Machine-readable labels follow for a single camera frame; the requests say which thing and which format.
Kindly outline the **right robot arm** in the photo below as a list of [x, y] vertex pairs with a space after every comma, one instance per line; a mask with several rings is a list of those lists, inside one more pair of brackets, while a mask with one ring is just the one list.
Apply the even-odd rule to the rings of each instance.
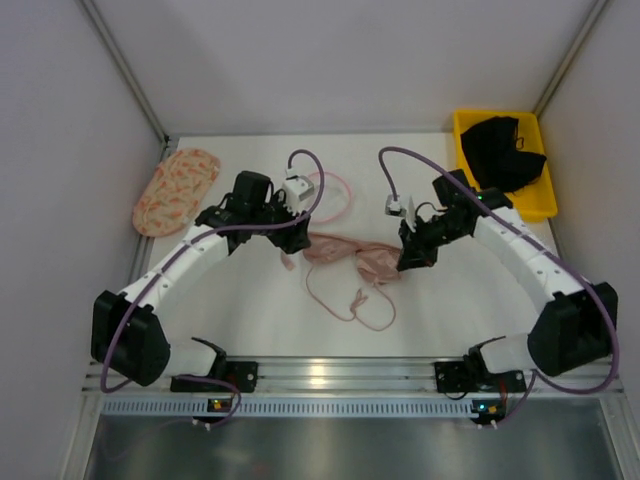
[[442, 207], [429, 219], [412, 198], [389, 197], [386, 212], [402, 217], [400, 271], [433, 266], [440, 247], [471, 237], [502, 263], [530, 298], [538, 318], [528, 333], [499, 337], [471, 347], [465, 359], [481, 376], [536, 370], [556, 377], [612, 354], [608, 325], [615, 323], [618, 297], [606, 282], [576, 280], [547, 255], [500, 190], [471, 190], [461, 170], [433, 182]]

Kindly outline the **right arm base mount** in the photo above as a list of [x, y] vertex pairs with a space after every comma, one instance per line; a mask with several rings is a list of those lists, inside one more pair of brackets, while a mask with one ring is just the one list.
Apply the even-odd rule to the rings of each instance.
[[462, 360], [434, 363], [436, 389], [442, 394], [524, 393], [527, 384], [522, 371], [501, 374], [474, 370]]

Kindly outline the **pink satin bra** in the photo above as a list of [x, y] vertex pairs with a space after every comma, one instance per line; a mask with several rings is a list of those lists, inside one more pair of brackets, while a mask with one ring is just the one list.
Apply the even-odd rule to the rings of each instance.
[[[309, 238], [310, 246], [302, 250], [303, 259], [309, 264], [304, 278], [308, 295], [341, 322], [356, 321], [376, 333], [389, 329], [396, 321], [397, 308], [392, 298], [384, 291], [384, 287], [401, 279], [401, 273], [398, 271], [401, 249], [383, 242], [364, 241], [328, 233], [312, 232]], [[338, 314], [312, 290], [311, 276], [316, 270], [343, 261], [350, 261], [363, 284], [372, 288], [391, 308], [391, 317], [385, 325], [371, 325], [359, 315], [359, 308], [369, 299], [362, 287], [356, 291], [349, 305], [349, 316]]]

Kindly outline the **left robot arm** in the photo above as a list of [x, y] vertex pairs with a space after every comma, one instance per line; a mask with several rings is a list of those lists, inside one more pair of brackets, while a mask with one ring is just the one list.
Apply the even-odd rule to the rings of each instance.
[[176, 247], [155, 267], [118, 293], [94, 302], [91, 356], [105, 372], [148, 386], [163, 376], [213, 377], [223, 351], [199, 338], [169, 338], [169, 312], [214, 266], [254, 236], [291, 255], [310, 246], [311, 213], [318, 197], [305, 176], [287, 173], [280, 189], [265, 175], [243, 171], [218, 205], [196, 217]]

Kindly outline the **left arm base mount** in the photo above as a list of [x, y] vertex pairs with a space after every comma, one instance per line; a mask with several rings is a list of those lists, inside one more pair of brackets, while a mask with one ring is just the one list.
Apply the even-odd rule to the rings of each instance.
[[[252, 393], [257, 384], [259, 363], [255, 361], [221, 360], [212, 367], [208, 378], [224, 381], [236, 387], [241, 393]], [[175, 393], [227, 392], [223, 385], [172, 378], [170, 391]]]

